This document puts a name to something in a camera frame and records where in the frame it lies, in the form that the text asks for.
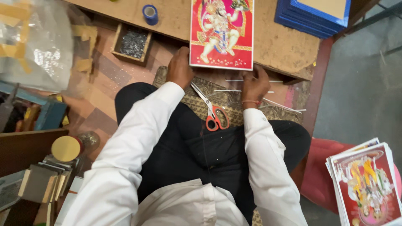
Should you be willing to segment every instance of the wooden table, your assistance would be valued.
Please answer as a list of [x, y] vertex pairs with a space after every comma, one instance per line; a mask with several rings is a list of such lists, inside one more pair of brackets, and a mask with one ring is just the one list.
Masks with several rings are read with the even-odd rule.
[[[190, 0], [65, 0], [128, 24], [189, 42]], [[270, 70], [291, 76], [288, 83], [313, 77], [320, 39], [274, 22], [277, 0], [249, 0], [254, 10], [254, 61]], [[142, 8], [154, 5], [159, 22], [148, 25]]]

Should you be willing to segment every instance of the floor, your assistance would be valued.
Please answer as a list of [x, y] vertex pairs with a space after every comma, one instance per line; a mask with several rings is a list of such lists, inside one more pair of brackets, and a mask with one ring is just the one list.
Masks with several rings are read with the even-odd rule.
[[[80, 81], [63, 95], [64, 102], [70, 107], [68, 117], [71, 123], [65, 128], [71, 135], [77, 135], [85, 131], [95, 131], [100, 136], [100, 147], [89, 154], [94, 161], [107, 140], [117, 129], [114, 98], [117, 92], [124, 86], [134, 82], [146, 82], [151, 84], [159, 66], [167, 66], [173, 54], [185, 43], [155, 35], [150, 56], [146, 67], [130, 64], [118, 60], [110, 53], [114, 38], [113, 26], [98, 26], [98, 41], [94, 50], [94, 70], [90, 81], [82, 74]], [[241, 79], [237, 71], [220, 71], [209, 76], [205, 73], [196, 76], [227, 87], [228, 89], [241, 89], [241, 82], [227, 82], [226, 79]], [[282, 83], [272, 83], [271, 90], [265, 97], [287, 107], [300, 109], [295, 102], [297, 93], [302, 83], [286, 86]]]
[[[391, 6], [400, 0], [383, 0]], [[376, 6], [369, 14], [381, 11]], [[349, 144], [378, 137], [393, 150], [402, 171], [402, 20], [384, 19], [348, 35], [332, 47], [313, 136]], [[340, 225], [339, 216], [301, 198], [310, 226]]]

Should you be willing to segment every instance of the concrete floor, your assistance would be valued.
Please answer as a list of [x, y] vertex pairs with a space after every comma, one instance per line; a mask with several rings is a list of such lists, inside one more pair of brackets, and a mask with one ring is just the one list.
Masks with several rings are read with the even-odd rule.
[[[383, 0], [387, 7], [400, 0]], [[370, 15], [382, 9], [375, 6]], [[338, 40], [332, 47], [313, 136], [349, 144], [374, 137], [387, 142], [402, 172], [402, 20], [387, 18]], [[339, 216], [306, 198], [310, 226], [340, 225]]]

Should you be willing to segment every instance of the red poster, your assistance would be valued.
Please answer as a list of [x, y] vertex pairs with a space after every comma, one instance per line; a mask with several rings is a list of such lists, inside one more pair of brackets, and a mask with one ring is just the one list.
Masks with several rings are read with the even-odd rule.
[[401, 217], [383, 144], [333, 160], [344, 211], [351, 226], [380, 226]]
[[192, 0], [190, 65], [252, 70], [253, 0]]

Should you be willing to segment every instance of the lap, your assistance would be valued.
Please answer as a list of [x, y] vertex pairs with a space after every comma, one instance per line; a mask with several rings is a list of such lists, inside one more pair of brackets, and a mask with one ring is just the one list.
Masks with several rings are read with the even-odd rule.
[[[122, 88], [115, 100], [118, 124], [136, 101], [155, 90], [156, 87], [146, 83]], [[307, 153], [310, 136], [295, 122], [269, 122], [286, 147], [284, 161], [291, 172]], [[255, 205], [248, 181], [243, 126], [209, 132], [205, 121], [180, 103], [140, 174], [143, 181], [138, 189], [139, 202], [158, 188], [201, 178], [203, 184], [212, 183], [230, 191], [251, 223]]]

